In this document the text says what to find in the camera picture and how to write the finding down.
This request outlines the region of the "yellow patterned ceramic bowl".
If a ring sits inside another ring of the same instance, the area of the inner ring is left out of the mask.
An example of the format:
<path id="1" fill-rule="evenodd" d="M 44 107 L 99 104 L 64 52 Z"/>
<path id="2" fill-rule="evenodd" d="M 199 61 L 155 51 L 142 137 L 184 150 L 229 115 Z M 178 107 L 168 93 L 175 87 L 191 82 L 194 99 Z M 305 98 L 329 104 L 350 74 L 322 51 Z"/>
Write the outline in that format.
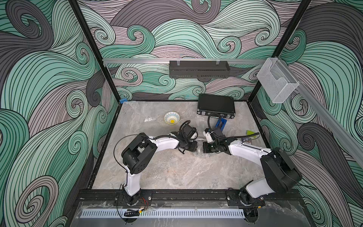
<path id="1" fill-rule="evenodd" d="M 164 115 L 164 121 L 169 125 L 175 125 L 180 121 L 180 115 L 174 111 L 167 112 Z"/>

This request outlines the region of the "clear bubble wrap sheet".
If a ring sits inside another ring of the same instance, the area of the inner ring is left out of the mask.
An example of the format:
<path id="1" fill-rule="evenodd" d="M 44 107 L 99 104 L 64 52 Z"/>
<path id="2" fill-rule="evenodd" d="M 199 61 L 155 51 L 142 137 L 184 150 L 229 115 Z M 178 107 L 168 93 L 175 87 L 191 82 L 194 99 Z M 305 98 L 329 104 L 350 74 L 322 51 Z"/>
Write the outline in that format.
<path id="1" fill-rule="evenodd" d="M 158 152 L 141 173 L 143 189 L 239 189 L 254 179 L 251 163 L 225 153 L 202 150 Z"/>

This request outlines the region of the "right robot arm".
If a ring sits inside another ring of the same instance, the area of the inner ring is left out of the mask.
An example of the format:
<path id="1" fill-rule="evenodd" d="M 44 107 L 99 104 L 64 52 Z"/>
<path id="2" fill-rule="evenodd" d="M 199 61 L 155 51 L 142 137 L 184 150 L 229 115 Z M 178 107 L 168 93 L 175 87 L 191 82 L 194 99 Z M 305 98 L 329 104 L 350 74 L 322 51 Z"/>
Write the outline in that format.
<path id="1" fill-rule="evenodd" d="M 236 137 L 216 135 L 215 132 L 216 130 L 209 129 L 203 132 L 207 139 L 203 143 L 204 153 L 226 153 L 241 157 L 259 165 L 263 170 L 263 178 L 251 181 L 240 189 L 242 204 L 252 205 L 262 201 L 262 196 L 271 193 L 287 193 L 302 180 L 302 173 L 281 148 L 260 148 Z"/>

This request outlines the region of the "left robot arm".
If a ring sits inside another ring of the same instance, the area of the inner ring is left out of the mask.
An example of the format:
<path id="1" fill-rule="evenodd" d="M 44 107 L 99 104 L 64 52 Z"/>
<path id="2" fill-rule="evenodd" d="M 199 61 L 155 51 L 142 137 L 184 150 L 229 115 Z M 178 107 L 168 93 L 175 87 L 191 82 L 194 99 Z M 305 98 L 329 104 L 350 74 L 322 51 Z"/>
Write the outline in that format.
<path id="1" fill-rule="evenodd" d="M 122 167 L 127 175 L 122 188 L 124 196 L 130 202 L 139 198 L 141 172 L 146 169 L 157 152 L 168 149 L 177 149 L 182 154 L 185 151 L 196 151 L 198 131 L 190 126 L 190 122 L 190 120 L 184 122 L 178 131 L 167 135 L 152 137 L 143 132 L 139 133 L 122 151 Z"/>

